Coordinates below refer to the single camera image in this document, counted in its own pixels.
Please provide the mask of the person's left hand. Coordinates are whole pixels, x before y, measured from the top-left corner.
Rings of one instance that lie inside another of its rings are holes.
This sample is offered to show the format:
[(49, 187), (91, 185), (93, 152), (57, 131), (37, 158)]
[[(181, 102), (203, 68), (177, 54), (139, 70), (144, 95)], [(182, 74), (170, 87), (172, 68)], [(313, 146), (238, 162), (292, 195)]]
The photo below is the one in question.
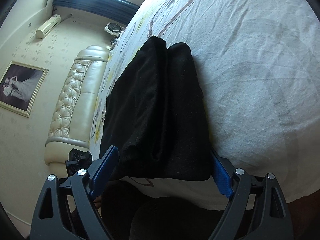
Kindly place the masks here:
[(95, 200), (94, 200), (94, 205), (96, 209), (99, 209), (101, 207), (101, 201), (102, 201), (102, 196), (98, 196)]

